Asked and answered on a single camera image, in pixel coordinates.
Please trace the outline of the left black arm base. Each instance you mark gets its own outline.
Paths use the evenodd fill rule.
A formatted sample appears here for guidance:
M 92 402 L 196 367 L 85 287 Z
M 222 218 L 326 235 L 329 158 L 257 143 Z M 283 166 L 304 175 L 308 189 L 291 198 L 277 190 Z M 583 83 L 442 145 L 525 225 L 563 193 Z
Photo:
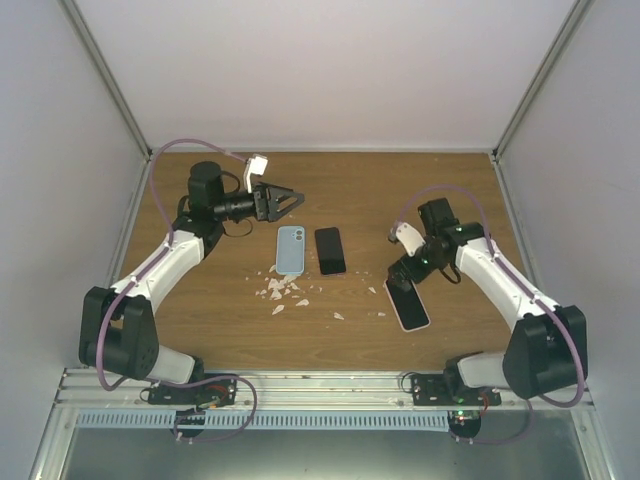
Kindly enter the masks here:
M 224 407 L 235 403 L 237 378 L 232 374 L 204 373 L 194 381 L 206 380 L 196 387 L 178 388 L 165 384 L 152 385 L 141 391 L 140 399 L 155 406 L 185 406 L 197 410 Z

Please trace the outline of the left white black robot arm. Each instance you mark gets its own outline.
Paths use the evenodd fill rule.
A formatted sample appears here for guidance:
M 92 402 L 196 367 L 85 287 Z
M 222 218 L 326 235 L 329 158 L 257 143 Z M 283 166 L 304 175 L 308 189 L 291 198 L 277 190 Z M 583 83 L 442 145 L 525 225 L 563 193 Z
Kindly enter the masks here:
M 160 344 L 155 313 L 179 281 L 213 251 L 225 222 L 274 223 L 304 202 L 304 195 L 290 188 L 252 182 L 252 176 L 265 169 L 265 158 L 254 156 L 237 189 L 227 191 L 219 164 L 204 161 L 191 167 L 187 193 L 161 244 L 128 276 L 85 295 L 78 351 L 82 364 L 101 375 L 170 383 L 185 404 L 203 398 L 206 380 L 195 372 L 195 357 Z

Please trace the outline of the purple smartphone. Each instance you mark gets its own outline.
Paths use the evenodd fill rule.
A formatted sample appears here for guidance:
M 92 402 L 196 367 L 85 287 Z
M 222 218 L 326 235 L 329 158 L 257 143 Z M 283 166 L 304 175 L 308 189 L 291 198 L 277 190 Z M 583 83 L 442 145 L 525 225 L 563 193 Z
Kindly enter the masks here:
M 325 276 L 344 274 L 346 262 L 339 229 L 317 229 L 314 237 L 320 273 Z

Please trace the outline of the light blue phone case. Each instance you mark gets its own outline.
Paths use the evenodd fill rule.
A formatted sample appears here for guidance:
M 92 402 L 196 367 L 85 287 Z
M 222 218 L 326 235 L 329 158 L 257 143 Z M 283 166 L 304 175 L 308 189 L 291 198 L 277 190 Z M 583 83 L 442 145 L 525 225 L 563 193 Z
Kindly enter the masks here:
M 280 275 L 301 275 L 305 270 L 305 229 L 282 226 L 276 240 L 275 270 Z

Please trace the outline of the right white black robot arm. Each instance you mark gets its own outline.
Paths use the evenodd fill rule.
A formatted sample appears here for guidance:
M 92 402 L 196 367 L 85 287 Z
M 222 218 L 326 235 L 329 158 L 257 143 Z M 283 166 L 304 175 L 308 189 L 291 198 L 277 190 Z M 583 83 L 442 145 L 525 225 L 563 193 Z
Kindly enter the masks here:
M 471 353 L 447 361 L 442 372 L 447 400 L 464 405 L 478 390 L 498 388 L 525 400 L 548 401 L 550 393 L 575 387 L 572 399 L 555 404 L 576 405 L 588 378 L 584 313 L 535 287 L 501 252 L 484 221 L 460 222 L 445 198 L 421 205 L 418 213 L 421 230 L 404 221 L 391 227 L 389 240 L 401 245 L 404 253 L 388 269 L 387 289 L 408 293 L 435 272 L 452 284 L 468 277 L 511 332 L 503 352 Z

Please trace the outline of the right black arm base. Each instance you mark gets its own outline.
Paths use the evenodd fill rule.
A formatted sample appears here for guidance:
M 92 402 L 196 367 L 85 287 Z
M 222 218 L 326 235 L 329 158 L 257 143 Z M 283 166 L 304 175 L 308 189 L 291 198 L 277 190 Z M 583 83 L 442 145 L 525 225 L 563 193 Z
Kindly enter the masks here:
M 411 395 L 415 406 L 491 407 L 502 404 L 499 392 L 488 387 L 467 387 L 459 375 L 449 369 L 440 373 L 406 372 L 399 378 L 399 386 Z

